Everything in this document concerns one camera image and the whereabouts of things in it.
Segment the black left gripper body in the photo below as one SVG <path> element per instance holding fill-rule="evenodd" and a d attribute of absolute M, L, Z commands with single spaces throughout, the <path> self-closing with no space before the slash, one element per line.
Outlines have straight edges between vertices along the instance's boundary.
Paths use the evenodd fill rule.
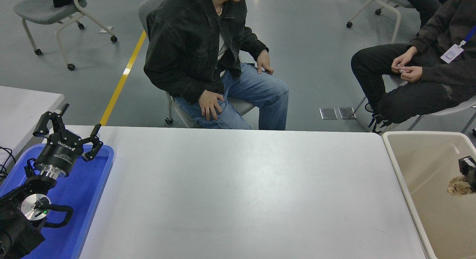
<path fill-rule="evenodd" d="M 49 136 L 47 144 L 35 160 L 35 169 L 45 171 L 51 166 L 69 174 L 79 155 L 83 153 L 82 145 L 75 145 L 80 136 L 67 132 L 65 136 L 53 133 Z"/>

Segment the person's left hand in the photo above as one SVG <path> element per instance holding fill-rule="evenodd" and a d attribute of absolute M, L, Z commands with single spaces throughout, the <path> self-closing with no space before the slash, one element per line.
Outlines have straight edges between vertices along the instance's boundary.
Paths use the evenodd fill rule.
<path fill-rule="evenodd" d="M 257 57 L 257 73 L 262 74 L 267 73 L 272 75 L 274 73 L 274 69 L 270 64 L 270 58 L 268 50 L 263 50 L 259 56 Z"/>
<path fill-rule="evenodd" d="M 421 66 L 401 66 L 397 72 L 400 73 L 400 78 L 403 81 L 414 83 L 421 79 L 423 68 Z"/>

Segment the person's right hand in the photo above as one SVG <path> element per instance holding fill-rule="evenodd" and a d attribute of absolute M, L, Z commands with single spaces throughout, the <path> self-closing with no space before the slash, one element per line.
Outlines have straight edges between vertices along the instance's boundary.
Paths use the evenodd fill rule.
<path fill-rule="evenodd" d="M 207 121 L 211 120 L 211 118 L 217 121 L 218 115 L 222 113 L 220 102 L 225 102 L 223 95 L 204 90 L 198 99 L 201 115 L 204 116 Z"/>
<path fill-rule="evenodd" d="M 393 73 L 400 73 L 400 69 L 409 63 L 416 54 L 418 54 L 418 49 L 416 47 L 410 47 L 404 54 L 401 54 L 393 60 L 391 71 Z"/>

